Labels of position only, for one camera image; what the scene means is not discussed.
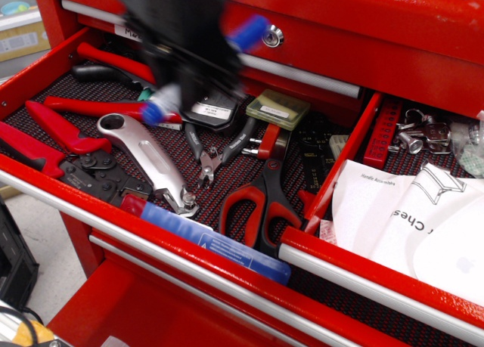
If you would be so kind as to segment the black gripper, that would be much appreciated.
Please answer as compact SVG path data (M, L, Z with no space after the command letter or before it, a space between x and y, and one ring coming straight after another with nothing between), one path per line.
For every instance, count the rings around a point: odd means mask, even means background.
M158 88L172 82L180 85L183 115L212 93L235 101L246 97L240 83L230 88L214 80L235 79L242 67L220 29L226 0L120 1L125 8L123 19L146 48L172 49L154 50L150 68ZM200 73L188 64L200 66Z

